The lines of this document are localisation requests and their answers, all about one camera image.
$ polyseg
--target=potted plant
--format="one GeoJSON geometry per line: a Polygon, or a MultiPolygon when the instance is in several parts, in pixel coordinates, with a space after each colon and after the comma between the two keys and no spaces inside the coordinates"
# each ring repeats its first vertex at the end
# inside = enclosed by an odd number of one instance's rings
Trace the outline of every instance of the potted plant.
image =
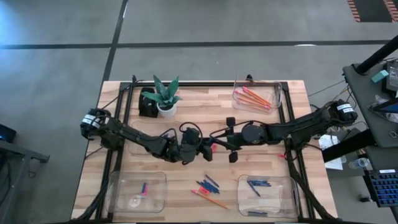
{"type": "Polygon", "coordinates": [[[163,117],[167,118],[173,116],[175,112],[177,112],[175,103],[178,100],[182,100],[181,97],[174,95],[178,89],[178,77],[173,80],[167,88],[164,87],[162,81],[155,75],[154,81],[157,93],[143,92],[142,95],[156,101],[157,109],[163,117]]]}

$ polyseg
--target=white pot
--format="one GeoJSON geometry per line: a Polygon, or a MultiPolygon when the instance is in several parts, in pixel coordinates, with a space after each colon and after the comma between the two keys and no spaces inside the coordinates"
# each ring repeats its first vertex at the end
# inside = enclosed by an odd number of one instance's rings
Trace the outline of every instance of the white pot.
{"type": "Polygon", "coordinates": [[[157,109],[159,110],[159,113],[165,118],[169,118],[171,116],[174,116],[175,113],[177,112],[177,106],[176,105],[173,105],[173,107],[171,109],[169,109],[169,110],[162,110],[162,108],[159,106],[158,103],[156,104],[156,106],[157,106],[157,109]]]}

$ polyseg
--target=succulent plant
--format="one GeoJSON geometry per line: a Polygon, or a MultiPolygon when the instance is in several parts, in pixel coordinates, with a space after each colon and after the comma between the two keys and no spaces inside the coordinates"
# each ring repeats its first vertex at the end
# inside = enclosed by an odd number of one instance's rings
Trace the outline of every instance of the succulent plant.
{"type": "Polygon", "coordinates": [[[178,89],[178,77],[173,80],[169,86],[164,87],[161,80],[154,75],[155,87],[157,93],[143,92],[144,97],[156,101],[161,108],[168,108],[173,106],[181,97],[175,96],[178,89]]]}

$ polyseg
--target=blue pen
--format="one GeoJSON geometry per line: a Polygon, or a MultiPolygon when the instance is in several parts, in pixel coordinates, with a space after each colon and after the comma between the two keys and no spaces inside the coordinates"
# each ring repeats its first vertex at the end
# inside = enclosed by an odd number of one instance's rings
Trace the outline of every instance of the blue pen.
{"type": "Polygon", "coordinates": [[[209,177],[208,175],[205,174],[205,177],[207,177],[207,179],[209,179],[210,181],[212,181],[212,183],[214,185],[216,185],[217,187],[220,187],[211,177],[209,177]]]}
{"type": "Polygon", "coordinates": [[[260,193],[253,187],[253,185],[250,183],[250,181],[248,181],[248,184],[249,184],[249,186],[253,189],[254,193],[256,193],[256,195],[257,195],[258,197],[261,197],[261,196],[260,196],[260,193]]]}
{"type": "Polygon", "coordinates": [[[210,192],[214,192],[213,189],[209,188],[208,186],[206,186],[204,183],[197,181],[197,183],[199,185],[201,185],[202,187],[204,187],[206,190],[210,191],[210,192]]]}
{"type": "Polygon", "coordinates": [[[208,184],[210,187],[212,187],[213,189],[215,189],[215,190],[218,191],[218,188],[216,188],[216,187],[215,187],[213,184],[211,184],[209,181],[203,180],[203,182],[204,182],[205,184],[208,184]]]}
{"type": "Polygon", "coordinates": [[[270,187],[271,186],[271,184],[268,184],[268,183],[257,183],[257,182],[253,183],[253,182],[251,182],[251,184],[253,186],[261,186],[261,187],[270,187]]]}
{"type": "Polygon", "coordinates": [[[248,215],[261,215],[261,216],[267,216],[268,213],[266,213],[266,212],[258,212],[258,211],[248,211],[248,215]]]}
{"type": "Polygon", "coordinates": [[[142,190],[141,190],[141,194],[145,193],[145,187],[147,186],[147,182],[144,182],[144,184],[142,185],[142,190]]]}
{"type": "Polygon", "coordinates": [[[252,183],[268,183],[266,180],[249,180],[252,183]]]}
{"type": "Polygon", "coordinates": [[[220,193],[220,191],[213,185],[211,185],[207,180],[203,180],[203,184],[211,188],[215,193],[220,193]]]}

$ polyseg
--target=orange marker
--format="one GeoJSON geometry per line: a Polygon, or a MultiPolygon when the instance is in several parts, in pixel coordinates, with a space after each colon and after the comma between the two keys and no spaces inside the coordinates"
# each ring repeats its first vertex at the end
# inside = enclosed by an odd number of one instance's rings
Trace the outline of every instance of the orange marker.
{"type": "Polygon", "coordinates": [[[268,106],[268,104],[264,103],[263,101],[258,100],[257,98],[250,97],[251,95],[248,95],[246,93],[241,93],[239,90],[235,90],[234,92],[236,94],[239,94],[240,96],[242,96],[243,98],[245,98],[247,100],[255,101],[255,102],[257,102],[257,103],[259,103],[261,105],[268,106]]]}
{"type": "Polygon", "coordinates": [[[238,97],[238,100],[239,100],[239,101],[243,101],[243,102],[245,102],[245,103],[249,103],[249,104],[251,104],[251,105],[253,105],[253,106],[258,106],[258,107],[260,107],[260,108],[264,108],[264,109],[268,109],[268,108],[269,108],[268,105],[262,105],[262,104],[256,103],[255,101],[245,100],[244,98],[238,97]]]}
{"type": "Polygon", "coordinates": [[[267,100],[265,100],[264,98],[262,98],[261,96],[257,95],[255,92],[249,90],[248,88],[246,88],[245,86],[242,87],[243,92],[245,93],[249,93],[251,96],[257,98],[258,100],[261,100],[262,102],[268,104],[269,106],[271,105],[267,100]]]}
{"type": "Polygon", "coordinates": [[[197,194],[197,195],[199,195],[199,196],[201,196],[201,197],[204,197],[205,199],[207,199],[207,200],[209,200],[209,201],[211,201],[211,202],[213,202],[213,203],[215,203],[215,204],[217,204],[217,205],[219,205],[219,206],[225,208],[225,209],[229,209],[227,206],[223,205],[222,203],[219,203],[218,201],[216,201],[216,200],[214,200],[214,199],[211,199],[211,198],[207,197],[206,195],[200,194],[197,190],[191,190],[191,191],[192,191],[193,193],[195,193],[195,194],[197,194]]]}
{"type": "Polygon", "coordinates": [[[237,103],[238,104],[241,104],[241,105],[244,105],[244,106],[250,106],[251,108],[253,108],[253,109],[256,109],[256,110],[259,110],[259,111],[262,111],[262,112],[267,112],[267,113],[269,113],[269,108],[266,108],[266,107],[259,107],[259,106],[254,106],[254,105],[250,105],[250,104],[248,104],[248,103],[243,103],[243,102],[240,102],[240,101],[237,101],[237,103]]]}

